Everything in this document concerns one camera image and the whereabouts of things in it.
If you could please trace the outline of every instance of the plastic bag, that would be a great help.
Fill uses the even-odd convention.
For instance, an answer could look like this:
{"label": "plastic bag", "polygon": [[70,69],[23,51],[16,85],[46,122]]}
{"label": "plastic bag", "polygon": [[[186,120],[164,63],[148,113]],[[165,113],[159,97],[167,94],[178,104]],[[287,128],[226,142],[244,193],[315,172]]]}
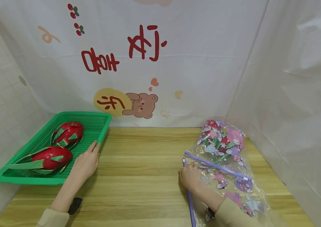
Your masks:
{"label": "plastic bag", "polygon": [[[230,198],[244,211],[244,215],[256,218],[261,226],[285,226],[283,220],[271,210],[264,191],[256,186],[254,180],[244,180],[192,158],[183,158],[184,166],[192,162],[202,169],[202,181],[221,196]],[[202,201],[187,193],[192,227],[219,226],[219,222],[214,220],[215,213]]]}
{"label": "plastic bag", "polygon": [[244,149],[245,134],[240,129],[217,120],[207,120],[197,142],[185,154],[241,178],[251,180],[251,167]]}

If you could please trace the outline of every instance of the red chinese character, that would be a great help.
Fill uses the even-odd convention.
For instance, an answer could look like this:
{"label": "red chinese character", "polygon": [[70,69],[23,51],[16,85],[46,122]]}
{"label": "red chinese character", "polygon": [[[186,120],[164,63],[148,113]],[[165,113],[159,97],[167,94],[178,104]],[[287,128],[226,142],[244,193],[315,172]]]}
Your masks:
{"label": "red chinese character", "polygon": [[[105,99],[105,100],[108,100],[108,99],[109,99],[109,98],[106,97],[106,96],[101,96],[101,98],[102,98],[102,99]],[[97,100],[96,102],[99,103],[100,105],[107,105],[107,106],[105,107],[105,110],[110,109],[110,105],[108,105],[108,104],[111,104],[112,107],[113,107],[113,109],[116,110],[115,104],[117,104],[117,102],[115,102],[114,100],[118,100],[119,103],[120,103],[120,105],[121,105],[121,107],[122,107],[123,109],[125,109],[125,106],[124,106],[123,102],[120,100],[120,98],[116,98],[116,97],[114,97],[114,96],[110,96],[110,101],[108,101],[108,102],[101,102],[101,101],[99,101],[99,100]]]}
{"label": "red chinese character", "polygon": [[[87,64],[86,57],[85,57],[86,54],[90,56],[93,69],[90,69],[89,65]],[[106,57],[104,57],[104,55],[99,55],[98,57],[96,57],[94,48],[90,48],[90,51],[88,50],[81,51],[81,55],[82,55],[82,61],[84,62],[84,65],[87,71],[89,72],[97,71],[98,74],[101,74],[100,68],[103,70],[111,71],[111,67],[113,67],[114,71],[116,72],[117,70],[116,65],[119,64],[119,61],[115,60],[113,53],[110,54],[111,59],[109,58],[109,55],[106,55]]]}
{"label": "red chinese character", "polygon": [[[147,26],[147,29],[150,30],[155,30],[157,29],[158,26],[156,25],[149,25]],[[134,48],[142,53],[142,59],[145,58],[145,53],[147,52],[144,49],[144,43],[146,43],[149,47],[151,47],[151,43],[144,38],[144,31],[143,31],[143,25],[139,26],[139,31],[140,31],[140,35],[139,36],[134,36],[134,38],[131,38],[130,36],[128,37],[128,41],[130,43],[129,46],[129,58],[133,58],[133,50]],[[161,47],[165,47],[167,45],[167,41],[164,41],[160,44],[160,34],[158,33],[158,31],[154,31],[154,37],[155,37],[155,56],[154,57],[149,57],[150,60],[152,61],[157,61],[159,54],[160,54],[160,45]],[[136,45],[136,42],[140,40],[140,47]]]}

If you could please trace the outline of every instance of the green mesh tray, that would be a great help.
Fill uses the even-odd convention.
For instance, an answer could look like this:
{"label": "green mesh tray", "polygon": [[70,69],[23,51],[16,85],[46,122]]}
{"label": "green mesh tray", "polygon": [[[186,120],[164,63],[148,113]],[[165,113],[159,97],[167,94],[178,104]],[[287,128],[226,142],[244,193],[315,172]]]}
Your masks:
{"label": "green mesh tray", "polygon": [[108,126],[111,121],[111,115],[106,113],[92,112],[62,112],[55,115],[27,144],[24,145],[18,153],[12,157],[8,164],[13,164],[25,155],[29,155],[41,148],[50,145],[51,135],[65,122],[80,122],[84,126],[84,138],[81,143],[78,143],[71,149],[73,158],[63,172],[55,171],[48,175],[32,174],[28,170],[8,170],[3,167],[0,170],[0,182],[12,184],[32,184],[32,185],[58,185],[63,184],[65,179],[70,174],[72,165],[75,159],[88,146],[97,139],[102,143],[105,139]]}

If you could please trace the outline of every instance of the wood grain tabletop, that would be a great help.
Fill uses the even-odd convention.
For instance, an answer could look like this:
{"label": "wood grain tabletop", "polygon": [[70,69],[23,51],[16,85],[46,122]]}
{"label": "wood grain tabletop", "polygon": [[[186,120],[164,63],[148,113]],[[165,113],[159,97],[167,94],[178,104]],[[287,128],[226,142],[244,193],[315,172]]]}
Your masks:
{"label": "wood grain tabletop", "polygon": [[[183,153],[199,128],[111,128],[99,168],[84,184],[71,227],[190,227],[185,189],[178,183]],[[314,226],[254,144],[245,148],[258,185],[290,227]],[[60,186],[22,186],[0,216],[0,227],[35,226]]]}

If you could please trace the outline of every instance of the red dragon fruit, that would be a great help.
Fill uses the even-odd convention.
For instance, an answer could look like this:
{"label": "red dragon fruit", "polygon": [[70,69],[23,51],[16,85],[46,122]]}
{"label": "red dragon fruit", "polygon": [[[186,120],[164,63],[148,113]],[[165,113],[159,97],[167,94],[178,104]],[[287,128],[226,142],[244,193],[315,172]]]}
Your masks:
{"label": "red dragon fruit", "polygon": [[60,172],[62,172],[72,156],[67,148],[48,146],[6,167],[8,169],[31,170],[36,174],[50,174],[61,167]]}
{"label": "red dragon fruit", "polygon": [[78,122],[63,123],[51,137],[52,146],[72,148],[84,137],[84,127]]}

